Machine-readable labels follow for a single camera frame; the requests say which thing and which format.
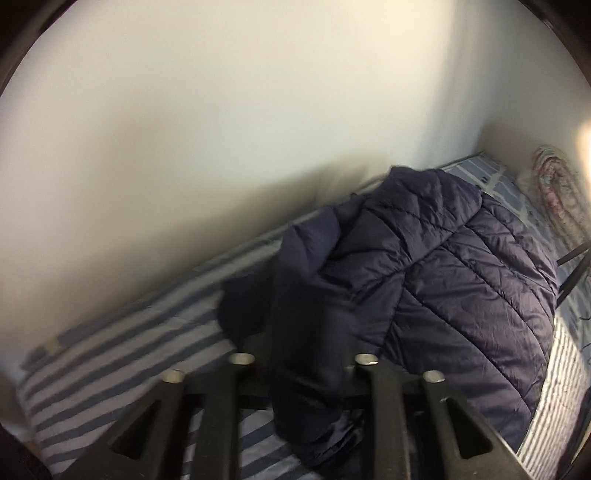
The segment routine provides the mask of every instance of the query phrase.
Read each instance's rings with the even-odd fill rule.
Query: striped bed sheet
[[[544,242],[564,249],[543,218],[515,187],[504,167],[484,154],[444,170],[495,196]],[[298,223],[309,218],[297,219]],[[165,288],[116,313],[72,328],[29,355],[18,398],[45,463],[59,476],[160,375],[212,369],[233,351],[216,321],[221,282],[274,255],[284,225],[191,270]],[[568,274],[568,267],[561,277]],[[587,366],[579,352],[579,315],[591,310],[577,291],[555,318],[554,343],[541,400],[517,452],[534,480],[554,476],[584,392]],[[183,474],[193,454],[200,413],[191,421]],[[241,412],[241,477],[249,480],[316,479],[274,434],[272,411]]]

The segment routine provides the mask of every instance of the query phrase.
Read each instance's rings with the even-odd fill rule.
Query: bed
[[[481,153],[442,167],[477,185],[516,214],[556,258],[566,253],[542,216],[496,161]],[[311,214],[295,220],[301,222]],[[176,368],[214,368],[233,351],[216,321],[220,283],[275,254],[284,225],[206,262],[162,289],[117,312],[63,332],[32,351],[18,398],[34,429],[44,461],[54,475],[63,472],[94,442],[126,406]],[[566,279],[573,265],[560,268]],[[555,317],[555,338],[547,380],[529,432],[517,452],[535,480],[552,478],[589,386],[591,298],[586,281],[573,290]],[[187,439],[184,474],[200,415]],[[301,466],[274,435],[272,411],[241,411],[241,476],[249,480],[318,478]]]

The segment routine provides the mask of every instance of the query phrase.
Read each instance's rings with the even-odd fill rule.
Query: metal rivet
[[[423,378],[425,379],[425,382],[428,383],[439,383],[445,380],[445,375],[439,370],[429,370],[423,374]]]
[[[184,380],[184,372],[180,370],[168,370],[162,375],[162,381],[166,383],[181,383]]]
[[[371,353],[358,353],[355,355],[355,363],[358,365],[375,365],[378,363],[378,357]]]
[[[228,360],[234,365],[250,365],[255,362],[255,356],[249,353],[233,353]]]

